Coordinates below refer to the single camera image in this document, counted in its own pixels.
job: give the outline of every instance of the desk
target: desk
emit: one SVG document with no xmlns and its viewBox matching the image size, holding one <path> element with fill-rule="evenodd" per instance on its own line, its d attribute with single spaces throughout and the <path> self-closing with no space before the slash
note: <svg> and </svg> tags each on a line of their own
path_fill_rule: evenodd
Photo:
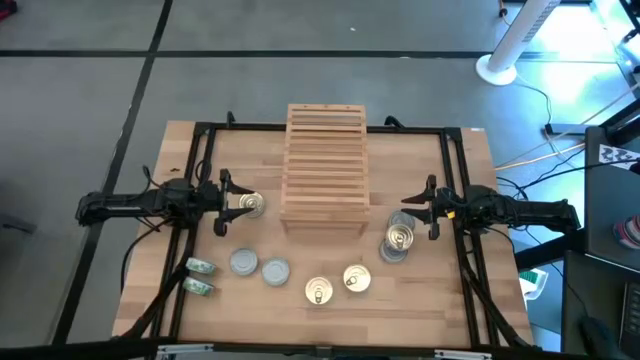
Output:
<svg viewBox="0 0 640 360">
<path fill-rule="evenodd" d="M 610 145 L 605 129 L 590 127 L 586 132 L 586 165 L 597 164 L 600 145 Z M 640 152 L 640 138 L 624 146 Z M 640 255 L 629 250 L 613 236 L 613 224 L 640 211 L 640 176 L 615 166 L 585 171 L 585 225 L 572 235 L 562 236 L 516 254 L 521 270 L 562 259 L 565 251 L 588 254 L 604 261 L 640 272 Z"/>
<path fill-rule="evenodd" d="M 586 354 L 578 328 L 584 310 L 567 283 L 584 301 L 589 315 L 603 321 L 617 340 L 625 283 L 640 282 L 640 274 L 569 251 L 564 257 L 564 276 L 561 351 Z"/>
<path fill-rule="evenodd" d="M 157 182 L 184 170 L 194 124 L 168 123 L 154 171 Z M 463 129 L 462 135 L 471 182 L 496 188 L 486 134 Z M 369 134 L 371 220 L 365 234 L 355 241 L 299 243 L 284 236 L 278 218 L 284 136 L 282 131 L 217 131 L 212 179 L 220 168 L 228 168 L 236 184 L 265 197 L 267 208 L 260 218 L 234 221 L 224 238 L 213 234 L 215 214 L 205 214 L 200 221 L 194 256 L 219 267 L 211 279 L 217 289 L 206 298 L 187 294 L 179 341 L 469 348 L 451 225 L 441 220 L 440 238 L 429 241 L 428 228 L 418 224 L 414 245 L 401 264 L 386 264 L 378 254 L 387 218 L 401 206 L 400 200 L 422 191 L 429 174 L 437 176 L 439 186 L 444 185 L 438 137 Z M 451 141 L 449 149 L 456 188 L 461 189 Z M 114 334 L 127 330 L 158 290 L 170 234 L 169 228 L 162 230 L 132 254 Z M 498 234 L 482 238 L 493 299 L 520 336 L 532 342 L 511 244 Z M 291 267 L 288 282 L 270 288 L 259 270 L 247 278 L 233 274 L 229 256 L 241 247 L 254 249 L 260 262 L 285 257 Z M 365 264 L 372 274 L 364 294 L 348 293 L 341 283 L 342 271 L 353 263 Z M 314 276 L 326 276 L 333 283 L 333 297 L 325 306 L 312 305 L 304 295 L 305 283 Z M 477 298 L 475 304 L 486 343 Z M 166 309 L 173 309 L 172 298 Z M 171 313 L 164 312 L 161 335 L 168 333 Z"/>
</svg>

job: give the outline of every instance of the table leg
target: table leg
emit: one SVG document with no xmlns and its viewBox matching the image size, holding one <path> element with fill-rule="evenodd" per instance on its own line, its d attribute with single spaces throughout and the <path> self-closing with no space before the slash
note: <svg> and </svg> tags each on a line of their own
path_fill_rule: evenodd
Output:
<svg viewBox="0 0 640 360">
<path fill-rule="evenodd" d="M 564 257 L 567 250 L 583 252 L 583 243 L 584 229 L 580 229 L 573 234 L 516 253 L 516 266 L 518 271 L 524 271 L 558 261 Z"/>
</svg>

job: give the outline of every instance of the can lid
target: can lid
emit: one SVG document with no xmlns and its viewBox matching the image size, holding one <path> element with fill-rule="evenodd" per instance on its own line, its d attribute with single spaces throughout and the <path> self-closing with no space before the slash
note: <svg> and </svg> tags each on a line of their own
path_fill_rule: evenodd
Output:
<svg viewBox="0 0 640 360">
<path fill-rule="evenodd" d="M 387 229 L 386 240 L 394 250 L 407 250 L 413 243 L 413 231 L 403 224 L 391 225 Z"/>
<path fill-rule="evenodd" d="M 380 242 L 380 256 L 389 264 L 397 264 L 399 262 L 402 262 L 402 260 L 407 257 L 408 253 L 408 250 L 393 250 L 390 247 L 386 246 L 384 241 Z"/>
<path fill-rule="evenodd" d="M 331 295 L 333 295 L 333 286 L 331 282 L 323 277 L 315 277 L 307 282 L 305 287 L 305 295 L 312 304 L 322 305 L 325 304 Z"/>
<path fill-rule="evenodd" d="M 240 275 L 251 275 L 258 267 L 258 256 L 251 249 L 237 249 L 231 254 L 231 271 Z"/>
<path fill-rule="evenodd" d="M 347 289 L 361 292 L 367 290 L 369 287 L 371 274 L 369 273 L 369 269 L 364 265 L 351 265 L 344 271 L 342 279 Z"/>
<path fill-rule="evenodd" d="M 274 257 L 262 265 L 262 278 L 269 286 L 280 286 L 289 279 L 289 262 L 281 257 Z"/>
<path fill-rule="evenodd" d="M 411 230 L 416 228 L 416 220 L 413 216 L 403 213 L 402 210 L 395 210 L 391 213 L 391 216 L 389 216 L 387 227 L 395 224 L 406 225 Z"/>
<path fill-rule="evenodd" d="M 245 216 L 249 218 L 256 218 L 264 212 L 265 201 L 260 193 L 254 192 L 252 194 L 244 194 L 240 196 L 238 206 L 241 208 L 253 208 L 253 211 L 247 213 Z"/>
</svg>

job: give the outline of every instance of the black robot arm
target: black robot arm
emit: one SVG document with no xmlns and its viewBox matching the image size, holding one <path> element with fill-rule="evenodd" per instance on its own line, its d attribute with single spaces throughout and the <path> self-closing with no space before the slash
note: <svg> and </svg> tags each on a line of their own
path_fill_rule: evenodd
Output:
<svg viewBox="0 0 640 360">
<path fill-rule="evenodd" d="M 576 210 L 567 200 L 519 201 L 482 185 L 467 186 L 465 194 L 466 199 L 463 199 L 449 188 L 437 188 L 436 177 L 429 175 L 426 188 L 421 194 L 402 200 L 407 204 L 428 202 L 429 208 L 402 211 L 430 224 L 431 240 L 440 235 L 439 217 L 458 219 L 465 230 L 484 229 L 495 224 L 514 227 L 541 225 L 566 234 L 580 227 Z"/>
<path fill-rule="evenodd" d="M 252 190 L 235 185 L 227 169 L 220 170 L 220 187 L 207 180 L 197 187 L 183 178 L 171 179 L 157 189 L 139 194 L 108 195 L 89 193 L 80 199 L 76 220 L 82 226 L 111 218 L 162 217 L 173 226 L 196 224 L 205 212 L 216 211 L 214 232 L 227 233 L 227 223 L 251 212 L 251 208 L 230 209 L 227 194 L 251 194 Z"/>
</svg>

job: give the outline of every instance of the wooden slat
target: wooden slat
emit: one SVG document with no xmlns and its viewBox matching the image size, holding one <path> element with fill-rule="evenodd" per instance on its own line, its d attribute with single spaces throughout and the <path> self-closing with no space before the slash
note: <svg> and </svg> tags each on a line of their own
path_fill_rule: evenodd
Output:
<svg viewBox="0 0 640 360">
<path fill-rule="evenodd" d="M 287 179 L 285 179 L 284 181 L 287 182 L 287 184 L 289 186 L 297 186 L 299 187 L 300 185 L 331 185 L 332 187 L 342 187 L 342 186 L 357 186 L 357 187 L 363 187 L 364 186 L 364 180 L 327 180 L 327 179 L 317 179 L 317 178 L 291 178 L 288 177 Z"/>
<path fill-rule="evenodd" d="M 363 106 L 289 105 L 281 193 L 283 221 L 327 222 L 330 227 L 341 217 L 366 224 L 366 133 Z M 345 209 L 349 204 L 362 206 Z"/>
<path fill-rule="evenodd" d="M 287 193 L 289 194 L 358 194 L 362 196 L 364 193 L 363 188 L 334 188 L 334 187 L 298 187 L 289 184 L 287 187 Z"/>
<path fill-rule="evenodd" d="M 353 124 L 349 124 L 349 125 L 338 125 L 336 126 L 335 124 L 329 124 L 329 125 L 307 125 L 307 124 L 300 124 L 300 125 L 296 125 L 295 122 L 292 122 L 291 124 L 291 130 L 293 130 L 294 132 L 306 132 L 306 131 L 344 131 L 344 132 L 355 132 L 355 133 L 360 133 L 360 124 L 357 123 L 353 123 Z"/>
<path fill-rule="evenodd" d="M 353 155 L 291 155 L 289 160 L 333 160 L 333 161 L 362 161 L 362 156 Z"/>
</svg>

